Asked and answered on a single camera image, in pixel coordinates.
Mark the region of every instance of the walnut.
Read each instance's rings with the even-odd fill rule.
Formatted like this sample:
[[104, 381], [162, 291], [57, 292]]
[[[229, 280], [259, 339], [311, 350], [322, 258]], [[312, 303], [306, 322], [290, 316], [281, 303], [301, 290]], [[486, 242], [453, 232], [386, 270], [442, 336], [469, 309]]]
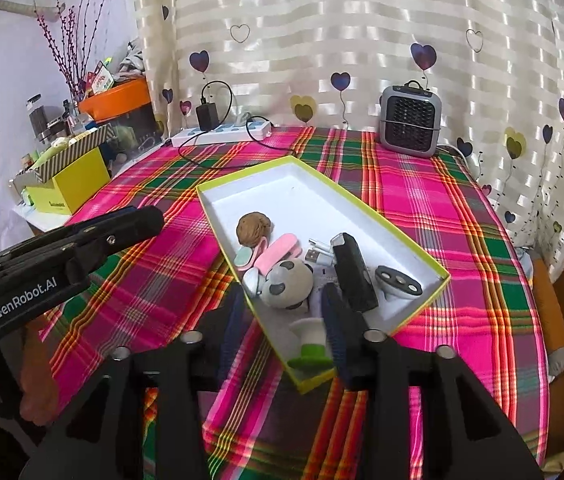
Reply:
[[268, 238], [270, 232], [271, 220], [257, 211], [240, 218], [238, 227], [235, 229], [239, 243], [251, 248], [254, 248], [263, 236]]

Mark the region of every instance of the curtain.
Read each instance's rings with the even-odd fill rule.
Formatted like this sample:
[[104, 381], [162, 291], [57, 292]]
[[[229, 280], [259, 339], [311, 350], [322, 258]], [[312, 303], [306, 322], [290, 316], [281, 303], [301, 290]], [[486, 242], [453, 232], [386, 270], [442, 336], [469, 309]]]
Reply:
[[[415, 79], [517, 247], [564, 269], [564, 0], [135, 0], [153, 107], [172, 133], [200, 91], [232, 114], [377, 130]], [[206, 97], [220, 117], [227, 91]]]

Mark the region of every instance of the portable heater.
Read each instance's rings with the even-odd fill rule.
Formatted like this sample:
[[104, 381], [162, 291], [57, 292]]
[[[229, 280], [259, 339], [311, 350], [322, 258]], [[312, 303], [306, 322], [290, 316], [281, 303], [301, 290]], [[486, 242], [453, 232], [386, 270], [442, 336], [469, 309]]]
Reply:
[[440, 98], [417, 81], [389, 86], [380, 96], [380, 142], [394, 152], [428, 158], [436, 150], [441, 114]]

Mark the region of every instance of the panda eye patch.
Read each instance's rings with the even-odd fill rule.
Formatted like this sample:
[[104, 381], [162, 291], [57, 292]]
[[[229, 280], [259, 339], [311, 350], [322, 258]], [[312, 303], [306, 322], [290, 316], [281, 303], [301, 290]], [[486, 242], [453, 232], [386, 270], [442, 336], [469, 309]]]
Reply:
[[274, 283], [273, 285], [268, 286], [268, 291], [271, 293], [272, 296], [279, 296], [284, 292], [284, 283]]

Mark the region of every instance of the black charger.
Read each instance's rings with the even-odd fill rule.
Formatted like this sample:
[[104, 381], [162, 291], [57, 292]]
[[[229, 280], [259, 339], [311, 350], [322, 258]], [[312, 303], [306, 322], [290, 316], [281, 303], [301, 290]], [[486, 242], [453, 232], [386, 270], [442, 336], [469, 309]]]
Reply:
[[217, 107], [215, 103], [207, 103], [204, 96], [200, 99], [201, 105], [196, 107], [196, 115], [198, 116], [198, 125], [202, 132], [210, 132], [220, 125], [220, 119], [217, 117]]

